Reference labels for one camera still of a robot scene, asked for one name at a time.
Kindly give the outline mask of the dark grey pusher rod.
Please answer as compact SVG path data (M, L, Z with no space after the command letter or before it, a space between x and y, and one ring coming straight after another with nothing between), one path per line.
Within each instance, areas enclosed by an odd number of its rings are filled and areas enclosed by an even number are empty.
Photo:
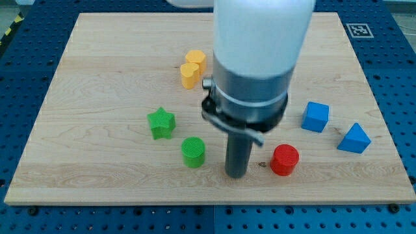
M253 142L245 136L229 134L227 138L225 171L229 177L242 178L248 168Z

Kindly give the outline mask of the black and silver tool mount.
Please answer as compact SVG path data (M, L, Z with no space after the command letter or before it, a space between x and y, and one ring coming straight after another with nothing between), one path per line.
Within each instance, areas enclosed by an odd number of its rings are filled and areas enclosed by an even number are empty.
M286 109L293 71L243 75L213 57L213 74L202 82L209 91L201 103L202 117L231 137L262 146L263 133L279 124Z

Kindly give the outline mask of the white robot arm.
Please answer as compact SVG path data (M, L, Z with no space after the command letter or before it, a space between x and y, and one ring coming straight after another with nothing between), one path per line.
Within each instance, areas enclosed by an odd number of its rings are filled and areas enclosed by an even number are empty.
M213 72L202 116L227 133L225 171L245 175L253 144L277 126L315 0L167 0L213 9Z

